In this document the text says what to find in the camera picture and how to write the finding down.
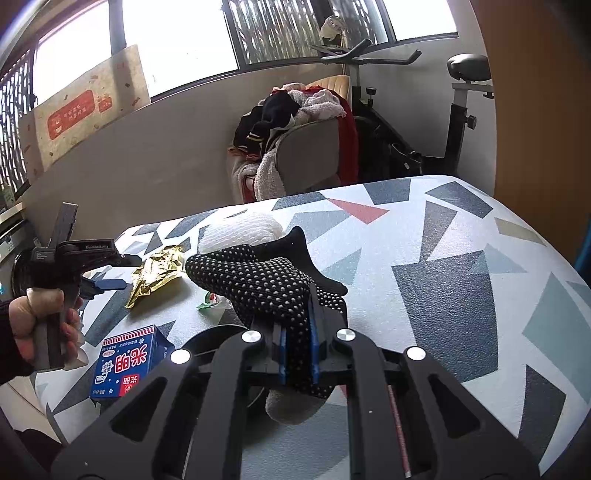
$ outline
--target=blue box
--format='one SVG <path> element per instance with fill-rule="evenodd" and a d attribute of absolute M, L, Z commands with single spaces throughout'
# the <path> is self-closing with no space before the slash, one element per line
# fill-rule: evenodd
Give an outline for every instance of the blue box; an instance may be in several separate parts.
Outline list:
<path fill-rule="evenodd" d="M 156 325 L 106 338 L 96 363 L 90 399 L 122 397 L 173 350 L 174 345 Z"/>

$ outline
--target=red triangle pattern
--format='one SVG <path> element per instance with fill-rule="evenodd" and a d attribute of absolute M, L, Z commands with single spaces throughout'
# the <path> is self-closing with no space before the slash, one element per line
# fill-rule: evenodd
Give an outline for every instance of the red triangle pattern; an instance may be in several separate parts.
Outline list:
<path fill-rule="evenodd" d="M 388 213 L 389 210 L 383 208 L 370 207 L 368 205 L 361 205 L 360 203 L 346 202 L 344 200 L 333 200 L 327 198 L 330 203 L 333 203 L 337 207 L 343 209 L 349 215 L 353 215 L 358 220 L 361 220 L 366 225 L 369 225 L 374 220 L 380 218 L 384 213 Z"/>

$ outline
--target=bike handlebar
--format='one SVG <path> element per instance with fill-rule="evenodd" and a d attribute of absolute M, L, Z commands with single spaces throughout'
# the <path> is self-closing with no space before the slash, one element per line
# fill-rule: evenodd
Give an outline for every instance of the bike handlebar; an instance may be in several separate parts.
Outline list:
<path fill-rule="evenodd" d="M 419 58 L 423 52 L 420 50 L 415 50 L 409 58 L 405 60 L 399 59 L 362 59 L 359 55 L 363 55 L 365 50 L 371 45 L 371 40 L 366 38 L 360 41 L 357 45 L 355 45 L 351 50 L 347 53 L 343 53 L 341 55 L 329 55 L 326 57 L 322 57 L 321 61 L 325 65 L 331 63 L 344 63 L 344 64 L 355 64 L 355 65 L 365 65 L 368 63 L 372 64 L 380 64 L 380 65 L 410 65 L 411 63 L 415 62 L 417 58 Z"/>
<path fill-rule="evenodd" d="M 347 53 L 343 53 L 342 55 L 331 55 L 328 57 L 322 57 L 322 63 L 329 64 L 329 63 L 347 63 L 345 60 L 353 60 L 354 57 L 358 55 L 363 55 L 363 52 L 371 45 L 371 40 L 366 38 L 357 45 L 355 45 L 351 50 Z"/>

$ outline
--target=gold foil wrapper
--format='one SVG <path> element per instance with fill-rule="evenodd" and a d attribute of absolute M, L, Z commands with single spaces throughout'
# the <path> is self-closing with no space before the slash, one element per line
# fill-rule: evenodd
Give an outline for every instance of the gold foil wrapper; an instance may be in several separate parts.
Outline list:
<path fill-rule="evenodd" d="M 150 295 L 169 281 L 183 275 L 183 256 L 180 245 L 170 245 L 150 255 L 131 277 L 134 287 L 125 308 L 133 308 L 138 298 Z"/>

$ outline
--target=bike seat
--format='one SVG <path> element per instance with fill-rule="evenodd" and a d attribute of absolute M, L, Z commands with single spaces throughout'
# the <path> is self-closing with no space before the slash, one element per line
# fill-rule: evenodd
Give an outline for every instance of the bike seat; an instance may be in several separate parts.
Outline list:
<path fill-rule="evenodd" d="M 449 75 L 456 80 L 467 82 L 485 82 L 491 79 L 491 68 L 484 55 L 463 53 L 447 61 Z"/>

